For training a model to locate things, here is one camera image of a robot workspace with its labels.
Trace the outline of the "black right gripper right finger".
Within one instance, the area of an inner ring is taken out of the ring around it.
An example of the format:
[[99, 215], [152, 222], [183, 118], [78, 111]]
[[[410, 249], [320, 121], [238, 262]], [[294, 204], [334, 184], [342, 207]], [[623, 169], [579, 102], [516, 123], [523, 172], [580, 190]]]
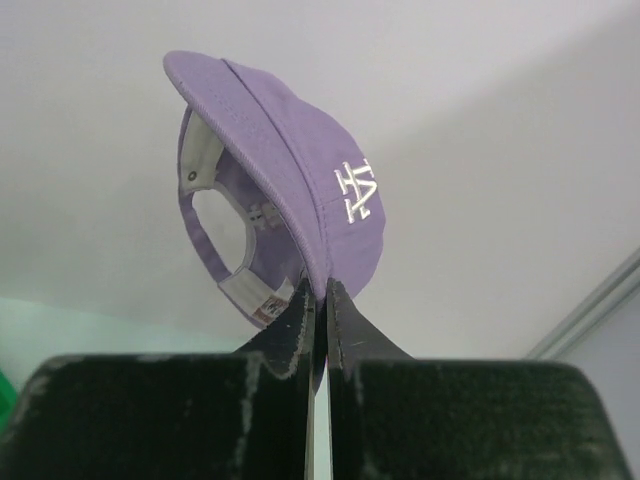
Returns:
[[336, 479], [629, 479], [596, 389], [548, 361], [416, 359], [330, 280]]

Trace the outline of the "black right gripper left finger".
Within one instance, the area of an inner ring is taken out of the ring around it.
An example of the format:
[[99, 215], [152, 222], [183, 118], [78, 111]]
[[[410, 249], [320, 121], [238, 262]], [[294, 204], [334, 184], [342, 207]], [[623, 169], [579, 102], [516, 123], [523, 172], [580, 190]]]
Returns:
[[1, 436], [5, 479], [309, 479], [316, 301], [234, 352], [42, 363]]

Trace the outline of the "lavender baseball cap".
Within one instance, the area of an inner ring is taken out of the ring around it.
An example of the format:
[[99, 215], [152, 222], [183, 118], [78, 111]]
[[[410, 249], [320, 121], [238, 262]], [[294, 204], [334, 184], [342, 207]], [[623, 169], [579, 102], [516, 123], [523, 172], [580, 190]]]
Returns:
[[[302, 281], [318, 301], [330, 279], [359, 294], [382, 255], [385, 213], [373, 168], [351, 134], [269, 72], [182, 50], [166, 54], [163, 67], [186, 103], [179, 209], [223, 295], [262, 328]], [[245, 227], [246, 249], [233, 269], [193, 204], [209, 190]]]

